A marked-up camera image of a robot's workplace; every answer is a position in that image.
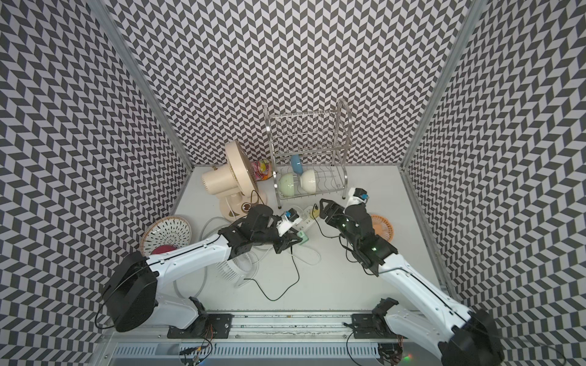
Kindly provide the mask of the green plug adapter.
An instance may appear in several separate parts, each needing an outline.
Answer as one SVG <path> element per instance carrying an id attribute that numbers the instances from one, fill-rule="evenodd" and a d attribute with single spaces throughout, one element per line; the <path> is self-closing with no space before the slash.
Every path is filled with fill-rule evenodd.
<path id="1" fill-rule="evenodd" d="M 299 238 L 299 242 L 298 242 L 299 245 L 303 245 L 309 241 L 309 239 L 304 231 L 298 231 L 296 233 L 296 235 Z"/>

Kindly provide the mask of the white power strip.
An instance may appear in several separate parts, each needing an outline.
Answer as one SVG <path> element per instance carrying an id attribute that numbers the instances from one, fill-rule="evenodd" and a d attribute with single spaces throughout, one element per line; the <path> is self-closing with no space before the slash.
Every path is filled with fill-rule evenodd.
<path id="1" fill-rule="evenodd" d="M 293 206 L 293 208 L 297 210 L 297 212 L 300 214 L 300 216 L 302 218 L 302 222 L 300 222 L 299 224 L 294 226 L 294 228 L 296 230 L 307 231 L 309 228 L 311 228 L 315 224 L 315 221 L 309 217 L 309 211 L 314 206 L 317 206 L 317 205 L 310 205 L 306 208 L 301 208 L 300 206 L 297 206 L 297 205 Z"/>

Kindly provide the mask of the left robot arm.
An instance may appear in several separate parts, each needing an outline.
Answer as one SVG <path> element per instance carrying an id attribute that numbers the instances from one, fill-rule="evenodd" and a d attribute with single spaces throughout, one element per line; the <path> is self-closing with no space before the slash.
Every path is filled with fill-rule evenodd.
<path id="1" fill-rule="evenodd" d="M 158 255 L 129 254 L 102 290 L 111 328 L 128 332 L 143 325 L 181 330 L 204 325 L 208 314 L 200 300 L 167 295 L 163 288 L 209 265 L 236 259 L 254 245 L 270 244 L 281 253 L 300 243 L 294 226 L 301 220 L 294 209 L 277 216 L 260 204 L 208 239 Z"/>

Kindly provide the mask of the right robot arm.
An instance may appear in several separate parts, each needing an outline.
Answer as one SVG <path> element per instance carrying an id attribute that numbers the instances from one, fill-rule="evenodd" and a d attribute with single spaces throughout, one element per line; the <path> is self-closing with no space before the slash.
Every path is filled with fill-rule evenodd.
<path id="1" fill-rule="evenodd" d="M 392 299 L 382 310 L 386 327 L 444 365 L 501 364 L 505 354 L 492 316 L 485 310 L 473 311 L 441 291 L 376 234 L 366 210 L 368 199 L 362 188 L 351 189 L 345 205 L 323 198 L 320 218 L 340 232 L 366 274 L 394 286 L 418 309 L 413 313 Z"/>

